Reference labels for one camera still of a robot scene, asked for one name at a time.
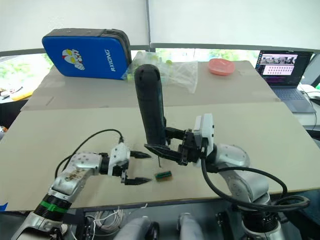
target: computer monitor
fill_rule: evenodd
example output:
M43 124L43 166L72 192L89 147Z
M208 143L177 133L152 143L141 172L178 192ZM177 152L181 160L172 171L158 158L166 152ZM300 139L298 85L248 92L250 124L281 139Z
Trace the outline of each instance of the computer monitor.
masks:
M270 86L298 86L313 52L260 51L255 69Z

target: blue case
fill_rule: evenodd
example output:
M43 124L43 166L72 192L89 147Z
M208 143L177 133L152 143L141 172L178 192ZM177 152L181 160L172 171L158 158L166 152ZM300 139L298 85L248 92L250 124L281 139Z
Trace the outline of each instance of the blue case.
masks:
M117 29L54 29L42 44L59 72L68 77L121 80L132 61L128 36Z

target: pink plate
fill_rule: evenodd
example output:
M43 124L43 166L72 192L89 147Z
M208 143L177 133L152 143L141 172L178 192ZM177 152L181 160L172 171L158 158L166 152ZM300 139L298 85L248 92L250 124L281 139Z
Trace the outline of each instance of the pink plate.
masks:
M236 67L232 61L228 61L222 58L213 58L208 64L209 71L212 74L227 76L232 74Z

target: laptop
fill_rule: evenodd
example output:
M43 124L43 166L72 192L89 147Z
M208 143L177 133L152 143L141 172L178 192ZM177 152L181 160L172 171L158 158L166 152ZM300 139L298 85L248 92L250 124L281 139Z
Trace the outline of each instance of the laptop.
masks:
M316 111L297 89L312 56L310 51L260 51L255 69L293 113Z

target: plastic bag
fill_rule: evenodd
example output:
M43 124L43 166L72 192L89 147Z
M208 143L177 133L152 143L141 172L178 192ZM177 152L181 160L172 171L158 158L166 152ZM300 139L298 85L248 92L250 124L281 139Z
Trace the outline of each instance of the plastic bag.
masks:
M136 69L143 64L152 64L157 66L160 71L161 82L163 85L174 84L187 88L192 94L195 93L198 84L197 61L163 61L155 52L139 51L121 78L128 82L133 82L135 80L134 76Z

